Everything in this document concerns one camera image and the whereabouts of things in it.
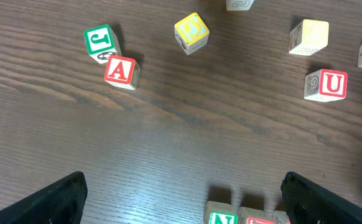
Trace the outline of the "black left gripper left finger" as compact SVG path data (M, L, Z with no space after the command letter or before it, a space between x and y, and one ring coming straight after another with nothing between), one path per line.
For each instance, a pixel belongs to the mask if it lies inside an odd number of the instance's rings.
M0 224L79 224L87 195L84 173L76 171L0 210Z

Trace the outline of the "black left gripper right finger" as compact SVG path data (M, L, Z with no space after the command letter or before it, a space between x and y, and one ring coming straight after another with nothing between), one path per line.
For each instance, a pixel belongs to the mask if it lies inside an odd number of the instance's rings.
M281 192L293 224L362 224L361 207L296 172L286 173Z

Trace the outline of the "red U block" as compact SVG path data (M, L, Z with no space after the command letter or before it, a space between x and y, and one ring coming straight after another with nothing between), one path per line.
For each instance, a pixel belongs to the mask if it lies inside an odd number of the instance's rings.
M346 98L348 74L337 70L320 69L308 74L304 81L304 99L330 102Z
M290 224L289 217L286 212L275 210L273 214L273 221L275 224Z

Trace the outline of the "red E block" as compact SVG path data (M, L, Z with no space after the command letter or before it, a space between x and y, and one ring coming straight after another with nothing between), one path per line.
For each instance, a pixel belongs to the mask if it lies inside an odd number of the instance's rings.
M240 207L238 210L239 224L274 224L270 216L264 211L248 207Z

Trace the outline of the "green N block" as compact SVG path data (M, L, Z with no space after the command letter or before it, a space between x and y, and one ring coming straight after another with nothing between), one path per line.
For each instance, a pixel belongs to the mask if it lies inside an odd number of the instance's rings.
M204 224L237 224L238 214L231 204L207 201Z

